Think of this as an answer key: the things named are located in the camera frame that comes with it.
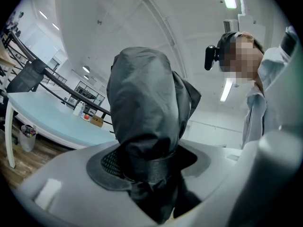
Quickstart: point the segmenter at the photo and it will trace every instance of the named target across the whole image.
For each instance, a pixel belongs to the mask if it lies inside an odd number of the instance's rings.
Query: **trash bin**
[[[19,132],[19,142],[23,150],[32,151],[36,139],[36,131],[30,125],[22,125]]]

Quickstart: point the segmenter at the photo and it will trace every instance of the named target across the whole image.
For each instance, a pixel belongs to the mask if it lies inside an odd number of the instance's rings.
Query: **black chair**
[[[32,63],[29,61],[25,64],[22,71],[15,76],[8,85],[6,92],[0,89],[0,95],[3,97],[3,103],[0,104],[0,117],[6,116],[6,108],[8,105],[8,93],[29,92],[31,89],[37,90],[39,83],[44,78],[44,69],[46,65],[39,59]],[[4,121],[0,122],[0,129],[5,131]],[[18,138],[13,136],[14,143],[18,144]]]

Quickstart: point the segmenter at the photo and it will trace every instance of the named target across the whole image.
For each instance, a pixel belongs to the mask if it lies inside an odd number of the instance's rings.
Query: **white ceiling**
[[[187,78],[202,94],[202,99],[220,104],[225,85],[215,64],[204,69],[205,48],[217,44],[224,33],[223,20],[241,13],[227,9],[223,0],[34,0],[36,11],[47,13],[49,29],[58,33],[58,24],[67,56],[74,70],[90,75],[105,85],[114,57],[130,46],[145,46],[164,52],[171,67]],[[227,106],[241,108],[251,84],[233,87]]]

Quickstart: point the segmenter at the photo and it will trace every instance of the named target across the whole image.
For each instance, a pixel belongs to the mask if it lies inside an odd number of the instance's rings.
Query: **air vent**
[[[239,23],[236,19],[226,19],[223,21],[225,32],[238,32],[239,31]]]

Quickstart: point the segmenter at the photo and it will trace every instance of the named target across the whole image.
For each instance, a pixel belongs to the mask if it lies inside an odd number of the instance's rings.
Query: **black railing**
[[[21,50],[21,52],[25,55],[20,54],[18,51],[16,51],[14,48],[12,48],[9,43],[10,41],[13,41],[18,48]],[[20,65],[21,68],[24,67],[24,64],[21,63],[18,58],[12,53],[12,50],[14,50],[15,52],[17,52],[18,54],[20,54],[22,57],[24,57],[25,59],[27,59],[28,61],[34,61],[36,59],[39,60],[39,58],[33,54],[30,50],[28,50],[25,45],[13,34],[11,33],[10,36],[7,38],[7,40],[4,43],[5,47],[8,49],[8,51],[10,52],[10,54],[12,55],[13,59],[15,59],[18,64]],[[61,77],[59,74],[58,76],[56,76],[58,73],[56,73],[54,70],[52,70],[51,68],[49,68],[48,66],[46,66],[45,70],[44,70],[44,75],[48,78],[49,81],[52,81],[54,84],[58,85],[59,87],[61,87],[63,90],[67,91],[69,94],[72,95],[72,97],[76,98],[79,102],[79,100],[83,101],[86,105],[88,105],[90,108],[94,109],[94,110],[99,110],[101,111],[103,114],[101,116],[101,118],[104,118],[107,115],[110,115],[110,111],[94,104],[93,102],[89,101],[86,97],[82,96],[81,94],[77,93],[76,91],[74,91],[73,89],[71,89],[70,87],[68,87],[67,85],[65,85],[65,81],[66,79],[64,79],[63,77]],[[62,99],[61,97],[59,97],[58,95],[56,95],[54,92],[52,92],[50,89],[48,89],[45,85],[43,85],[42,83],[40,83],[40,86],[42,86],[45,90],[47,90],[48,92],[50,92],[52,95],[54,95],[56,98],[60,99],[62,102],[70,105],[72,108],[75,108],[77,106],[73,105],[67,101],[65,101],[64,99]]]

